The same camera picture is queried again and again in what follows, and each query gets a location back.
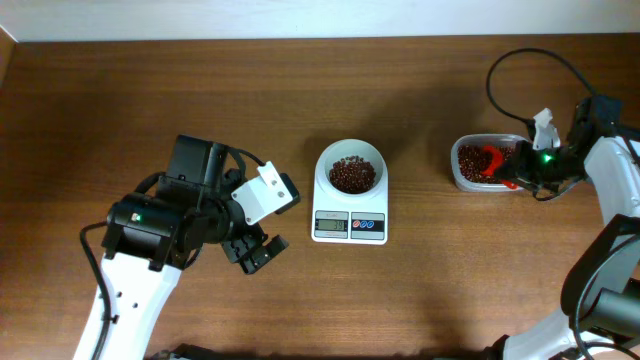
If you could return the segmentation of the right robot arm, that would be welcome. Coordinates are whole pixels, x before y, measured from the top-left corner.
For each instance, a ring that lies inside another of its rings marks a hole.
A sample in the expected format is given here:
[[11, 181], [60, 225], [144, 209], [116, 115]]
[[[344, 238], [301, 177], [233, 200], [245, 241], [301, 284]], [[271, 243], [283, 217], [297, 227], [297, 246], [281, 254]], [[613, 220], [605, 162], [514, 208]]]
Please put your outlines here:
[[568, 273], [560, 307], [530, 330], [503, 336], [490, 359], [590, 359], [604, 351], [638, 358], [639, 131], [619, 122], [620, 101], [580, 102], [563, 146], [517, 143], [495, 177], [560, 195], [582, 181], [597, 193], [603, 229]]

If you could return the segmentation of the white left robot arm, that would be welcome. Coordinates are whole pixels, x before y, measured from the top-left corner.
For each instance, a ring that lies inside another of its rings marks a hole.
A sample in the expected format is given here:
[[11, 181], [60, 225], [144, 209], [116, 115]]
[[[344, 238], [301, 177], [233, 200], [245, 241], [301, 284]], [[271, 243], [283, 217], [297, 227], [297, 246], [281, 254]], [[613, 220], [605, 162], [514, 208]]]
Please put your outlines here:
[[141, 359], [159, 314], [184, 270], [206, 244], [218, 244], [246, 275], [287, 248], [269, 237], [260, 220], [282, 214], [300, 200], [290, 177], [270, 162], [246, 176], [250, 152], [180, 135], [169, 166], [114, 203], [101, 227], [104, 254], [95, 257], [79, 234], [97, 291], [77, 359]]

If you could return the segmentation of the orange plastic measuring scoop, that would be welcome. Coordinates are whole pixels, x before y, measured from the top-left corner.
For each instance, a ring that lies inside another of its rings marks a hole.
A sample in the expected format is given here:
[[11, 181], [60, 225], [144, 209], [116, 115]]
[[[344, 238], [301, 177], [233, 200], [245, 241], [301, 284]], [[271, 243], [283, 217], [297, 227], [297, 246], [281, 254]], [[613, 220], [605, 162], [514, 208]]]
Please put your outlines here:
[[[491, 146], [491, 145], [483, 146], [482, 147], [482, 152], [490, 154], [491, 155], [491, 161], [490, 161], [489, 165], [486, 167], [486, 169], [481, 172], [481, 174], [484, 175], [484, 176], [490, 176], [490, 177], [493, 177], [495, 179], [498, 179], [496, 177], [496, 175], [495, 175], [495, 171], [505, 161], [502, 152], [498, 148], [496, 148], [494, 146]], [[507, 188], [509, 188], [511, 190], [519, 189], [518, 185], [516, 185], [516, 184], [514, 184], [512, 182], [509, 182], [509, 181], [506, 181], [506, 180], [501, 180], [501, 179], [498, 179], [498, 180], [500, 181], [500, 183], [502, 185], [506, 186]]]

